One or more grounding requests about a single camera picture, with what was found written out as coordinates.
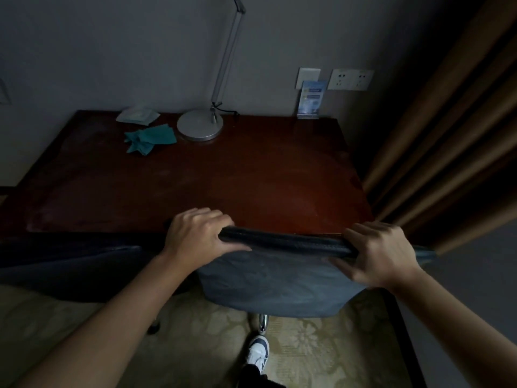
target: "teal cloth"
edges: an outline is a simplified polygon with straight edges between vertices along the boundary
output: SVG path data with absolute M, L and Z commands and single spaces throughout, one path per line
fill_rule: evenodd
M 176 136 L 174 130 L 166 123 L 156 127 L 139 129 L 135 132 L 125 132 L 125 143 L 131 142 L 128 154 L 138 151 L 142 155 L 147 155 L 151 152 L 155 144 L 174 144 L 176 143 Z

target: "sneaker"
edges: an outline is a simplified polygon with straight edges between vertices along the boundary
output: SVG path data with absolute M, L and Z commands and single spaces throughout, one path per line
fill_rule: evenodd
M 267 358 L 269 357 L 269 342 L 265 336 L 258 335 L 250 343 L 246 364 L 255 365 L 260 374 L 264 373 Z

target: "brown curtain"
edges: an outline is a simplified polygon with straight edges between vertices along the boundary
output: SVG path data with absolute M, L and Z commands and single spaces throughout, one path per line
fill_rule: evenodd
M 517 218 L 517 0 L 486 0 L 374 157 L 378 220 L 446 252 Z

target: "wooden desk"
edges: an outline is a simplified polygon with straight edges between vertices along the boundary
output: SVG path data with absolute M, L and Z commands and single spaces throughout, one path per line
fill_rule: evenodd
M 341 233 L 372 220 L 335 119 L 224 117 L 210 142 L 183 140 L 126 154 L 116 112 L 78 111 L 0 207 L 0 232 L 162 232 L 193 207 L 236 225 L 298 234 Z

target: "blue information card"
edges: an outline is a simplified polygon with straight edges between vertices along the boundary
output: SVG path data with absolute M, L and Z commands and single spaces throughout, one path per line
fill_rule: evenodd
M 301 86 L 298 118 L 318 118 L 326 81 L 313 82 L 305 80 Z

